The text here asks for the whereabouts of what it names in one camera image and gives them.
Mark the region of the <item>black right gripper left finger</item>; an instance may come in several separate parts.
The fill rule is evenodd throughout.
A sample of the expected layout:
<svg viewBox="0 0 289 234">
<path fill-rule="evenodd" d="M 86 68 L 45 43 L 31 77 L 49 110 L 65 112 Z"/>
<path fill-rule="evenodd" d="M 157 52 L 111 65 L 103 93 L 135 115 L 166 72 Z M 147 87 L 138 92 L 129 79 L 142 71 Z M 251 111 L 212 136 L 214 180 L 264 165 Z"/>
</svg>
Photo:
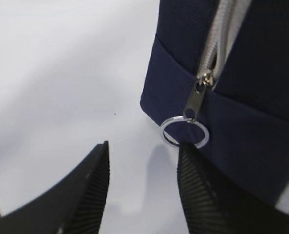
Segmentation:
<svg viewBox="0 0 289 234">
<path fill-rule="evenodd" d="M 108 141 L 96 145 L 65 178 L 0 218 L 0 234 L 97 234 L 109 187 Z"/>
</svg>

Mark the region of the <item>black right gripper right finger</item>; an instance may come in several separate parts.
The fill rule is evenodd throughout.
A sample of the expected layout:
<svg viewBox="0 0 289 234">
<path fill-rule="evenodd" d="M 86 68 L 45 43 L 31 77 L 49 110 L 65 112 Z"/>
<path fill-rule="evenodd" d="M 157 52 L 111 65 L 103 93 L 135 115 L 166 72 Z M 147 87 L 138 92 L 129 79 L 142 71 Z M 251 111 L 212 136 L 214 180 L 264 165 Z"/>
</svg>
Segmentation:
<svg viewBox="0 0 289 234">
<path fill-rule="evenodd" d="M 177 182 L 191 234 L 289 234 L 288 214 L 241 188 L 192 143 L 180 143 Z"/>
</svg>

